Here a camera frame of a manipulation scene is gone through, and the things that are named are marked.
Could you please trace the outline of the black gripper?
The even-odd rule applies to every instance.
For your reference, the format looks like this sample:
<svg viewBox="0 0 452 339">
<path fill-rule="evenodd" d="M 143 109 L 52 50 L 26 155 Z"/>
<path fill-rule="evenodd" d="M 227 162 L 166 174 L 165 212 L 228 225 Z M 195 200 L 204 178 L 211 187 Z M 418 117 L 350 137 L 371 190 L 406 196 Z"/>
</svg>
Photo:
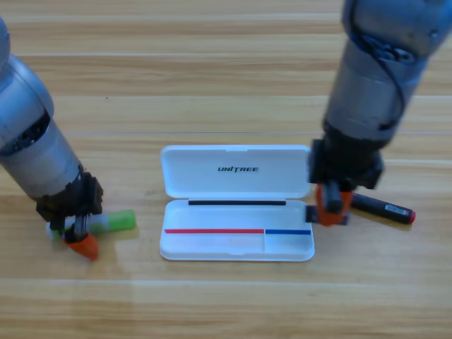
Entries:
<svg viewBox="0 0 452 339">
<path fill-rule="evenodd" d="M 339 225 L 348 214 L 358 186 L 375 188 L 383 172 L 381 149 L 387 139 L 354 138 L 325 122 L 309 156 L 309 181 L 316 185 L 319 223 Z"/>
<path fill-rule="evenodd" d="M 99 255 L 96 238 L 82 230 L 81 220 L 102 213 L 103 188 L 96 177 L 78 166 L 76 178 L 63 191 L 37 199 L 36 211 L 64 238 L 65 245 L 95 261 Z"/>
</svg>

